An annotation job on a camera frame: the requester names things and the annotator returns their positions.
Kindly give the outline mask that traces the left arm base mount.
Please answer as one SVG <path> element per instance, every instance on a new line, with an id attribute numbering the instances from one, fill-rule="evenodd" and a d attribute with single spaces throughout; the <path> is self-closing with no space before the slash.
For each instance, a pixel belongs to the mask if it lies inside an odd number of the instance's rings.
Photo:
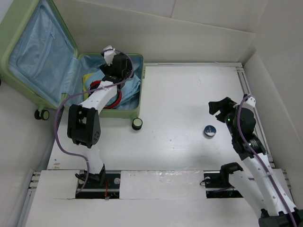
<path id="1" fill-rule="evenodd" d="M 120 197 L 120 182 L 121 172 L 109 171 L 106 172 L 105 181 L 103 183 L 92 182 L 90 179 L 83 186 L 85 177 L 84 173 L 76 174 L 78 185 L 76 190 L 76 199 L 119 199 Z"/>

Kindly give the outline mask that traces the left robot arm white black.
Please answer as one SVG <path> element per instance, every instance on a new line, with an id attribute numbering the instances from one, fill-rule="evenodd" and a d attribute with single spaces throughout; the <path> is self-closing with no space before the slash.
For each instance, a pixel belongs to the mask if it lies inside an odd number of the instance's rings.
<path id="1" fill-rule="evenodd" d="M 100 112 L 111 98 L 118 95 L 128 79 L 133 77 L 134 67 L 131 58 L 123 53 L 116 54 L 111 63 L 100 67 L 104 73 L 99 85 L 87 90 L 89 97 L 78 105 L 71 105 L 68 112 L 67 136 L 76 145 L 91 149 L 101 135 Z"/>

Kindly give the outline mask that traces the light blue garment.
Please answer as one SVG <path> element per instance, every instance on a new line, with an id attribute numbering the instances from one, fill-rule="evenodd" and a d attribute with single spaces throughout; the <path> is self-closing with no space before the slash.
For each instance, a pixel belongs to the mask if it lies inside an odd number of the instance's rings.
<path id="1" fill-rule="evenodd" d="M 135 109 L 139 103 L 141 89 L 141 75 L 143 69 L 143 58 L 141 56 L 131 56 L 134 67 L 134 75 L 122 87 L 122 100 L 114 109 L 130 110 Z M 101 70 L 96 72 L 98 80 L 102 80 L 104 73 Z"/>

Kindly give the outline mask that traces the blue round tin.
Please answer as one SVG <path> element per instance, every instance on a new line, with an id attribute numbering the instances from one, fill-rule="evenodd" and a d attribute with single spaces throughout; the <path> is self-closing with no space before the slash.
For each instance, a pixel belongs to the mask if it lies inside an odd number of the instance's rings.
<path id="1" fill-rule="evenodd" d="M 214 126 L 212 125 L 207 125 L 205 126 L 204 130 L 203 130 L 203 134 L 206 138 L 213 138 L 217 133 L 217 130 Z"/>

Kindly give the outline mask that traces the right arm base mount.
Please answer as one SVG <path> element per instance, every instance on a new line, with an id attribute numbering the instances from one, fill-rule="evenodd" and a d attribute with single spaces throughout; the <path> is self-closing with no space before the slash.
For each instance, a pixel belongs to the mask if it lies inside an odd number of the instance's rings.
<path id="1" fill-rule="evenodd" d="M 224 182 L 219 171 L 204 171 L 200 186 L 204 187 L 207 199 L 242 198 L 230 183 Z"/>

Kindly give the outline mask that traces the red black headphones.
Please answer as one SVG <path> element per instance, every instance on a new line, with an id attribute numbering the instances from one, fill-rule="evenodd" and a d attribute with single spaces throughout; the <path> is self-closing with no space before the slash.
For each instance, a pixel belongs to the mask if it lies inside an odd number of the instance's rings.
<path id="1" fill-rule="evenodd" d="M 102 80 L 93 81 L 89 86 L 89 90 L 96 89 L 100 85 L 101 82 L 102 82 Z M 122 92 L 119 91 L 119 93 L 116 95 L 116 99 L 114 101 L 109 101 L 109 104 L 106 104 L 104 109 L 116 108 L 119 105 L 119 103 L 121 102 L 121 100 L 122 100 Z"/>

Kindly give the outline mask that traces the yellow garment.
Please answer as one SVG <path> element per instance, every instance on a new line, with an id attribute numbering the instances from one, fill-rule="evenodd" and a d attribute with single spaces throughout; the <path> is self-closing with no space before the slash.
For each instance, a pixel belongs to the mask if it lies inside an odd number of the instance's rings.
<path id="1" fill-rule="evenodd" d="M 96 73 L 90 73 L 83 76 L 83 91 L 87 91 L 90 89 L 91 84 L 98 80 L 98 76 Z"/>

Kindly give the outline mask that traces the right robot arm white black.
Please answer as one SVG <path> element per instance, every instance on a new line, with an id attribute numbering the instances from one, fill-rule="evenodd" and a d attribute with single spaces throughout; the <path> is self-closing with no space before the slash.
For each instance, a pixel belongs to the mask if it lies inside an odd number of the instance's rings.
<path id="1" fill-rule="evenodd" d="M 261 227 L 301 227 L 303 211 L 288 197 L 268 160 L 266 149 L 254 133 L 252 109 L 256 100 L 245 95 L 240 104 L 229 97 L 208 103 L 209 113 L 226 124 L 232 146 L 252 174 L 249 179 L 236 162 L 221 166 L 219 181 L 234 187 L 246 200 Z"/>

